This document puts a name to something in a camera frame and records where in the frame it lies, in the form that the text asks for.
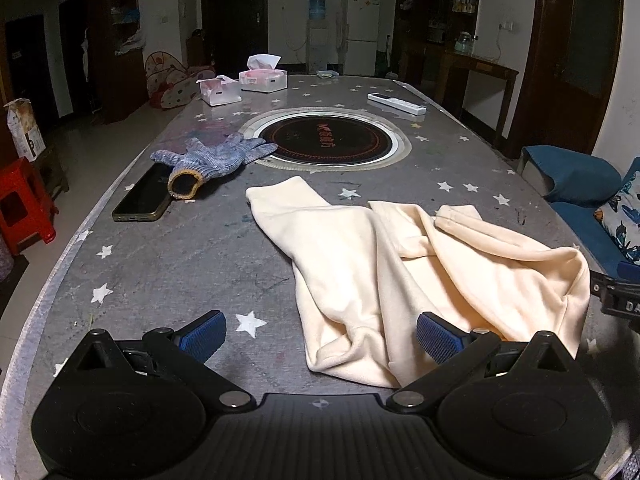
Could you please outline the cream sweatshirt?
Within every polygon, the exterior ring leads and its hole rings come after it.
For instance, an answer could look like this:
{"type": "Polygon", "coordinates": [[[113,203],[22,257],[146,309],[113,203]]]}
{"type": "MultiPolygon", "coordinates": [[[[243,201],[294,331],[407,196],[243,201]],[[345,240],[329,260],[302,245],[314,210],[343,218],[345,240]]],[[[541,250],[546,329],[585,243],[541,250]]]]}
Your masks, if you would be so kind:
{"type": "Polygon", "coordinates": [[[589,268],[573,247],[548,247],[485,221],[471,205],[428,214],[415,204],[332,205],[304,179],[249,188],[253,217],[291,259],[310,370],[396,388],[435,363],[416,339],[420,314],[508,341],[540,330],[576,353],[589,268]]]}

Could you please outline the butterfly pattern pillow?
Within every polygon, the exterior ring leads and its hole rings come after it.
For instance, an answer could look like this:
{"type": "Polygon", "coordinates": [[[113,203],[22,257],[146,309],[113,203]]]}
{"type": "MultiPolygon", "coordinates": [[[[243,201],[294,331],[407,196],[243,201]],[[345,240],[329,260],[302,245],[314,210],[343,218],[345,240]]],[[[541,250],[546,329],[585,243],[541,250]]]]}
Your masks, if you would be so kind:
{"type": "Polygon", "coordinates": [[[622,186],[593,214],[600,226],[612,238],[622,255],[635,266],[639,265],[640,188],[639,159],[629,167],[622,186]]]}

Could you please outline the black smartphone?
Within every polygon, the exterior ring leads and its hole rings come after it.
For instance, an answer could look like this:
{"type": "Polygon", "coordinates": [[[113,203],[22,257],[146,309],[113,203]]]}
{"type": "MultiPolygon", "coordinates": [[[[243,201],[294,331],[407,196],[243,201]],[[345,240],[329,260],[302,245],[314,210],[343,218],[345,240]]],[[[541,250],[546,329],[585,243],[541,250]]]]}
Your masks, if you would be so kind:
{"type": "Polygon", "coordinates": [[[167,188],[170,173],[169,166],[156,162],[114,208],[112,219],[115,222],[158,220],[172,200],[167,188]]]}

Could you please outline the blue knit work glove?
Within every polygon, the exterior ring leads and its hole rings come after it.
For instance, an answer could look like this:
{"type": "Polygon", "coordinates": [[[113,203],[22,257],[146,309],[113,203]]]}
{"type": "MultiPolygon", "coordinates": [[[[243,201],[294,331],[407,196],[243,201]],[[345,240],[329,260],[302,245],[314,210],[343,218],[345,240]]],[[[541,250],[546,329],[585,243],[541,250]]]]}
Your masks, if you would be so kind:
{"type": "Polygon", "coordinates": [[[176,200],[192,200],[202,185],[228,177],[277,149],[277,144],[263,138],[247,139],[236,132],[212,146],[205,145],[198,138],[189,138],[183,154],[157,150],[151,154],[151,159],[171,168],[167,183],[169,195],[176,200]]]}

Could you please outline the red plastic stool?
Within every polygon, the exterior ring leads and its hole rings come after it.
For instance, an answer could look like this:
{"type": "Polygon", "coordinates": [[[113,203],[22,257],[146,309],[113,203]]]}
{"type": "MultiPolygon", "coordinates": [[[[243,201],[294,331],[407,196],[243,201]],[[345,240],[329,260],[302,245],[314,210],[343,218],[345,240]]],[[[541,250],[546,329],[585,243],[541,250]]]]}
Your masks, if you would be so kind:
{"type": "Polygon", "coordinates": [[[12,255],[17,256],[21,244],[34,236],[51,243],[57,213],[40,175],[26,158],[1,169],[1,234],[12,255]]]}

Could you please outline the dark wooden door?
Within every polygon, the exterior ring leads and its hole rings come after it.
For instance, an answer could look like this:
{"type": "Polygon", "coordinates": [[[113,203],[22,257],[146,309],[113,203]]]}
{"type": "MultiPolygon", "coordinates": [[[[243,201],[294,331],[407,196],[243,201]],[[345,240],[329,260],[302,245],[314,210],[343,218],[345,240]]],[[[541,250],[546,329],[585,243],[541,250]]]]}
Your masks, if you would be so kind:
{"type": "Polygon", "coordinates": [[[536,0],[506,151],[531,145],[589,154],[610,98],[624,0],[536,0]]]}

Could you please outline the round induction cooktop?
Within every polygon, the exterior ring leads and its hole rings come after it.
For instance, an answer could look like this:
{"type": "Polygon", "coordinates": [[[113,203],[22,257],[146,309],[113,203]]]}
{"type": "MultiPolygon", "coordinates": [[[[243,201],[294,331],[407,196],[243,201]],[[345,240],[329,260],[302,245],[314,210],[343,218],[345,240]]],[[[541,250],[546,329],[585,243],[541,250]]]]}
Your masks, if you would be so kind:
{"type": "Polygon", "coordinates": [[[401,162],[412,150],[393,122],[341,107],[272,110],[249,120],[240,131],[247,139],[276,144],[277,151],[258,162],[288,171],[377,170],[401,162]]]}

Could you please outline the red dotted fabric item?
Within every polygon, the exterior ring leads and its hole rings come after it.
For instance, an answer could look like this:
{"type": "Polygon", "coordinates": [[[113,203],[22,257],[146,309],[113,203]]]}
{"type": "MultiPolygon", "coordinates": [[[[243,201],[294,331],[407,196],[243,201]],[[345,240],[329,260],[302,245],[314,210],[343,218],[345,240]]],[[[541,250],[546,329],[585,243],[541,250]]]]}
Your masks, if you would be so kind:
{"type": "Polygon", "coordinates": [[[200,94],[198,80],[216,76],[212,66],[186,67],[164,51],[152,52],[144,67],[150,104],[161,110],[189,104],[200,94]]]}

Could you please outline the white paper bag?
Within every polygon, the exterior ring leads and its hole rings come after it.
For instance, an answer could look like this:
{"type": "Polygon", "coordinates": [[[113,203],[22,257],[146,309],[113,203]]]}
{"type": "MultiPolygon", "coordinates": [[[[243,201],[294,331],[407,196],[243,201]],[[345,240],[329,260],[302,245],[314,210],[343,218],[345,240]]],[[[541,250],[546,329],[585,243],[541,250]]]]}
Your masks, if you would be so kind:
{"type": "Polygon", "coordinates": [[[29,99],[15,99],[4,106],[6,123],[20,157],[34,162],[46,149],[29,99]]]}

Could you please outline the pink tissue box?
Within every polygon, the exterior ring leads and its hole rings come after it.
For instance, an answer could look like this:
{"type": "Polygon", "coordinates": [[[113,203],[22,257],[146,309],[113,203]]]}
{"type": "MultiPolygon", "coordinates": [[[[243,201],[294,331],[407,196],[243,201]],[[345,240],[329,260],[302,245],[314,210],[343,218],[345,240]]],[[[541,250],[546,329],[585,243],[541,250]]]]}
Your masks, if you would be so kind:
{"type": "Polygon", "coordinates": [[[243,91],[272,93],[288,88],[288,72],[278,65],[280,56],[255,54],[247,59],[247,70],[239,72],[243,91]]]}

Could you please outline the dark wooden side table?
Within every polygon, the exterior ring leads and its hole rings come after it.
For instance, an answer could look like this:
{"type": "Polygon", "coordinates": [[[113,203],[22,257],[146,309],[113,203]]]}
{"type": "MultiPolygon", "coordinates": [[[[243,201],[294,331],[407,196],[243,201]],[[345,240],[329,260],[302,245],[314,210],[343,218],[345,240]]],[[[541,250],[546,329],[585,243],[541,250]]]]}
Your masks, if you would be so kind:
{"type": "Polygon", "coordinates": [[[502,134],[508,119],[518,71],[487,58],[443,50],[440,55],[434,100],[452,114],[480,128],[480,136],[493,148],[504,143],[502,134]],[[495,125],[491,127],[477,112],[480,104],[500,98],[495,125]]]}

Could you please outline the glass kettle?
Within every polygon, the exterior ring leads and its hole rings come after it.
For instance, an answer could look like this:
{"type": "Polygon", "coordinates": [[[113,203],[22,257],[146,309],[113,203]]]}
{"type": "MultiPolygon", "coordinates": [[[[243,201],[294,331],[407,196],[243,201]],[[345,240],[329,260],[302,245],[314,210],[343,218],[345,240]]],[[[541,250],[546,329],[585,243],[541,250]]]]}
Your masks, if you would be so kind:
{"type": "Polygon", "coordinates": [[[460,35],[454,43],[454,50],[461,54],[471,55],[473,53],[474,42],[475,36],[473,34],[460,32],[460,35]]]}

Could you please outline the water dispenser with bottle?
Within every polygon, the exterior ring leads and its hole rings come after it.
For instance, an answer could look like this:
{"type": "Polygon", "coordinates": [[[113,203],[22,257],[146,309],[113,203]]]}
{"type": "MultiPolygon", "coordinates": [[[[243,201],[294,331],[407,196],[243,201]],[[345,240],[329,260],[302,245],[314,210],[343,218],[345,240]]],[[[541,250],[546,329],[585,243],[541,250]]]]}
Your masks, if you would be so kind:
{"type": "Polygon", "coordinates": [[[309,0],[306,27],[306,65],[308,73],[325,70],[329,63],[329,22],[326,0],[309,0]]]}

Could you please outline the dark shelf cabinet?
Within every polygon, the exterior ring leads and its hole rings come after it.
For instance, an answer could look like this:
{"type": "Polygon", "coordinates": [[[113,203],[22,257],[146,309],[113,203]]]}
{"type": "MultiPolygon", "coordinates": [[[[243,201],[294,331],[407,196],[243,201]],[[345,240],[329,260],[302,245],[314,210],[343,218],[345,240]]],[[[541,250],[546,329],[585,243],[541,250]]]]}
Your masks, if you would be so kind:
{"type": "Polygon", "coordinates": [[[416,87],[434,88],[442,54],[473,35],[480,0],[395,0],[390,68],[416,87]]]}

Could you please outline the white refrigerator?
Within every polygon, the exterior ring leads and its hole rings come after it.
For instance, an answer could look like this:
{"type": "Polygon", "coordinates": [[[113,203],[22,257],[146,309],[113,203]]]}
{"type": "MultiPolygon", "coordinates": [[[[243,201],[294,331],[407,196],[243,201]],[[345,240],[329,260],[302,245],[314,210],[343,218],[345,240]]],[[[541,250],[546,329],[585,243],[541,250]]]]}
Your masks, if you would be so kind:
{"type": "Polygon", "coordinates": [[[342,64],[346,75],[374,75],[379,24],[380,0],[344,0],[342,64]]]}

